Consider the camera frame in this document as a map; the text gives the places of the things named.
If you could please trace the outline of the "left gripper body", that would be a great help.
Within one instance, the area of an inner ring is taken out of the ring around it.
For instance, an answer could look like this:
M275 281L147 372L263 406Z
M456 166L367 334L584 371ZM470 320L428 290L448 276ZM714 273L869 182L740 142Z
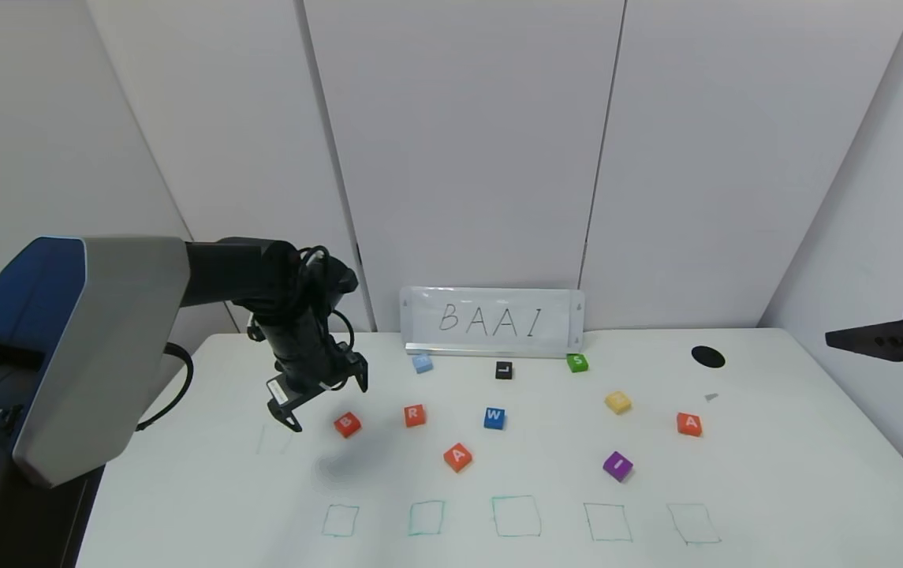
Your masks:
M267 387L284 407L298 407L321 393L339 391L355 380L354 353L345 342L328 342L303 353L278 355L279 374Z

